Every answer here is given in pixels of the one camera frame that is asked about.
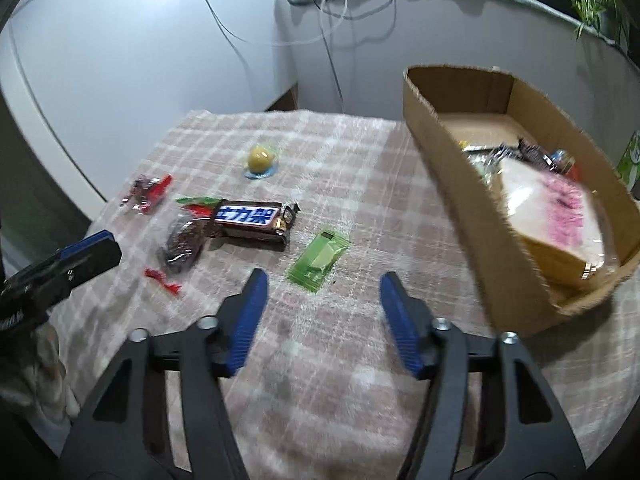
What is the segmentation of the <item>packaged white bread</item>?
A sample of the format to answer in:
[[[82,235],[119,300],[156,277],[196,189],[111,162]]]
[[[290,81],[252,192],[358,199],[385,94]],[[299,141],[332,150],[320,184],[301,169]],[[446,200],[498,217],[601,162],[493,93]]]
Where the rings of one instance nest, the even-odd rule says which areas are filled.
[[[620,267],[608,216],[588,188],[507,157],[490,187],[548,283],[593,289]]]

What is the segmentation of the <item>pink plaid tablecloth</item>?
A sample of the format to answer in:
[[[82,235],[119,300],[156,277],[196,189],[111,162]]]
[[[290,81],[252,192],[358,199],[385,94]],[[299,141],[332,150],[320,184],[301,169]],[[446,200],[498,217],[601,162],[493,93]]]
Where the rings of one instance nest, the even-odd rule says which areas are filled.
[[[279,154],[271,177],[244,176],[256,144]],[[411,295],[465,332],[491,334],[454,222],[406,127],[311,112],[192,112],[138,173],[170,174],[166,200],[149,216],[107,204],[94,228],[115,235],[122,261],[52,315],[76,396],[89,393],[130,330],[183,330],[261,268],[269,301],[246,365],[224,383],[250,476],[394,478],[425,387],[398,360],[378,301],[382,274],[396,272]],[[300,213],[284,252],[218,244],[174,296],[143,271],[157,263],[180,196],[294,202]],[[318,292],[308,292],[288,270],[324,229],[350,246]]]

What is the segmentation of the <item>cardboard box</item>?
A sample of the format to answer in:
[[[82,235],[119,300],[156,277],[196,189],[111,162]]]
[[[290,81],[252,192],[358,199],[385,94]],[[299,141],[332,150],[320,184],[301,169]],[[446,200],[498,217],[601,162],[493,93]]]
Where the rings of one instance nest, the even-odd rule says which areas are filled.
[[[559,107],[498,70],[413,66],[404,118],[454,213],[496,330],[530,336],[602,304],[639,263],[639,209],[608,158]],[[597,195],[620,267],[593,289],[548,283],[510,226],[491,177],[514,158]]]

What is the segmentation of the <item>red torn wrapper strip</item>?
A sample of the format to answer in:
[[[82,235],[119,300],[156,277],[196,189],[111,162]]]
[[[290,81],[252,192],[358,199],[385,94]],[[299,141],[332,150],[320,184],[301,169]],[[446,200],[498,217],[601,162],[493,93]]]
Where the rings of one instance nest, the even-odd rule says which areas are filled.
[[[166,274],[157,269],[146,268],[143,271],[143,274],[146,278],[150,278],[153,281],[156,281],[163,289],[167,290],[171,293],[171,295],[178,296],[180,294],[181,285],[178,283],[172,282]]]

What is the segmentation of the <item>green candy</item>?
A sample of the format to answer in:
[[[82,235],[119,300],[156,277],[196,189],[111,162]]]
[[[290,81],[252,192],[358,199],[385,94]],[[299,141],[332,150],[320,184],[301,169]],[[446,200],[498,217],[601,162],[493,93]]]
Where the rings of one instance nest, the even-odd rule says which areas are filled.
[[[308,292],[318,292],[334,263],[349,246],[350,240],[342,234],[322,230],[288,270],[288,279]]]

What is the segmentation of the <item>red candy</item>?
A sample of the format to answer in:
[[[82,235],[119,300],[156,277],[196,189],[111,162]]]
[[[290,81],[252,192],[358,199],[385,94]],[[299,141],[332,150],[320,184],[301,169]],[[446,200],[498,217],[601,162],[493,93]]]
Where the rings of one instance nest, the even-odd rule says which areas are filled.
[[[140,174],[132,181],[128,193],[120,200],[120,206],[139,214],[150,214],[164,199],[171,182],[170,174],[161,178]]]

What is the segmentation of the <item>potted spider plant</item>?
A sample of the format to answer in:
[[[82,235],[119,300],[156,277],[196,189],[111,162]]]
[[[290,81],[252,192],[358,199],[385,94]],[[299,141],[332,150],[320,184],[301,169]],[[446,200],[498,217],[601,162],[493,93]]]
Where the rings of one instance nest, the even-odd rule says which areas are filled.
[[[589,29],[628,52],[631,31],[637,24],[624,0],[570,0],[570,7],[578,16],[579,24],[574,29],[576,41]]]

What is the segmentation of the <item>yellow jelly cup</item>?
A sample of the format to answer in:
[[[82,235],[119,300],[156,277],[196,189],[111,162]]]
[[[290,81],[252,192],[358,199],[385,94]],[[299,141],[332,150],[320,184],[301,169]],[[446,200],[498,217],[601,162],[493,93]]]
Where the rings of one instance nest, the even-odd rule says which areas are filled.
[[[277,172],[278,165],[279,154],[276,150],[256,144],[248,151],[244,176],[252,180],[265,179]]]

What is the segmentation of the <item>green tissue box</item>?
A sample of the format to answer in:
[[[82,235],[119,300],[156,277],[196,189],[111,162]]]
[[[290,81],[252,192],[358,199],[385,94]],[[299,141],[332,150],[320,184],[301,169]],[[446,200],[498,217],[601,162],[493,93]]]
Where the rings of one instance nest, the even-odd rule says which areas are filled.
[[[640,176],[640,130],[634,130],[631,135],[616,171],[626,189],[631,191]]]

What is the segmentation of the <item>dark dates snack bag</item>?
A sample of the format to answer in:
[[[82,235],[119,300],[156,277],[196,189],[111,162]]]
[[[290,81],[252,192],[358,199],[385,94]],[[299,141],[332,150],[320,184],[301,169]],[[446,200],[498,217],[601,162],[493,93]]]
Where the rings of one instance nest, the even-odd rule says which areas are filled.
[[[209,220],[221,202],[219,197],[208,196],[176,199],[177,213],[158,250],[165,273],[183,274],[194,266],[209,239]]]

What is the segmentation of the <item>Snickers chocolate bar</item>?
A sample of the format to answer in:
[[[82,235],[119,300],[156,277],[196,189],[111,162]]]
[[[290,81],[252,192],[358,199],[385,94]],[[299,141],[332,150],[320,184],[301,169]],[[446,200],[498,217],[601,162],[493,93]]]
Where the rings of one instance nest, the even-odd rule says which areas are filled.
[[[285,250],[299,211],[296,203],[222,200],[210,214],[205,234]]]

